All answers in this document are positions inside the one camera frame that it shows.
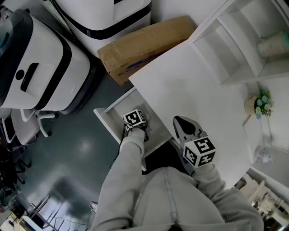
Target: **white drawer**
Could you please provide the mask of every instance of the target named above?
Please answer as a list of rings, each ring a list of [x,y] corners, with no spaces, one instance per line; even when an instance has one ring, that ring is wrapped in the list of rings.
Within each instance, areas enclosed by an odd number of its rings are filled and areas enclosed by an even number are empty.
[[[148,122],[146,132],[149,140],[144,143],[145,158],[167,142],[172,135],[135,87],[126,92],[109,107],[94,109],[94,113],[114,139],[120,143],[124,126],[122,116],[134,109],[141,110]]]

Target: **flower pot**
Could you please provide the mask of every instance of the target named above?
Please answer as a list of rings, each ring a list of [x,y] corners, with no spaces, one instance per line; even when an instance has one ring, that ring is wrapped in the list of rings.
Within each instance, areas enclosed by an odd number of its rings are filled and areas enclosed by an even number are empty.
[[[255,101],[258,96],[250,95],[244,103],[245,112],[247,115],[254,115],[255,114]]]

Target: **gray sweatshirt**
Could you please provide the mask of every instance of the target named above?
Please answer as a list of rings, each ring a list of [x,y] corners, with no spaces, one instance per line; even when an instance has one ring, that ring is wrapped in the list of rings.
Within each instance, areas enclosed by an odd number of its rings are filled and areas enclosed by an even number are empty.
[[[262,231],[263,221],[237,189],[225,190],[214,165],[194,178],[172,167],[141,174],[144,132],[133,129],[109,171],[99,197],[92,231]]]

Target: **potted plant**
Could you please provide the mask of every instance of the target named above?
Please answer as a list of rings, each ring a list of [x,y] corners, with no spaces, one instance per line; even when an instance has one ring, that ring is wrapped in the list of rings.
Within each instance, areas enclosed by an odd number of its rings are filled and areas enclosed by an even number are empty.
[[[261,116],[270,116],[272,113],[272,104],[270,103],[270,93],[260,90],[259,96],[251,95],[245,101],[244,107],[248,115],[256,115],[257,119]]]

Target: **transparent plastic object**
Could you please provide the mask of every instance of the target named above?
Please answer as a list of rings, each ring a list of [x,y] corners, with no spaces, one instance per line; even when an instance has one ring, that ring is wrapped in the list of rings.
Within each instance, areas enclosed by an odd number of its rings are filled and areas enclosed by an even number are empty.
[[[271,152],[271,149],[266,146],[258,146],[255,149],[254,156],[257,162],[262,161],[263,163],[269,163],[274,160],[274,155]]]

